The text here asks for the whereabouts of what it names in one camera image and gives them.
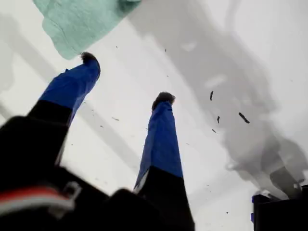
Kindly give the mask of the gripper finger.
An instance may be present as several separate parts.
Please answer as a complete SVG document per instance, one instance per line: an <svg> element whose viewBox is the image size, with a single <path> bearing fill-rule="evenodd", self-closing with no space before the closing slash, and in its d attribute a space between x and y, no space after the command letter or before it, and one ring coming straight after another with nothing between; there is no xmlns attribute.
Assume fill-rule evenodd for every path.
<svg viewBox="0 0 308 231"><path fill-rule="evenodd" d="M66 69L53 78L29 117L70 125L84 98L95 86L100 76L100 64L96 57L81 53L82 64Z"/></svg>
<svg viewBox="0 0 308 231"><path fill-rule="evenodd" d="M158 210L168 231L193 231L172 104L175 96L158 94L152 104L134 192Z"/></svg>

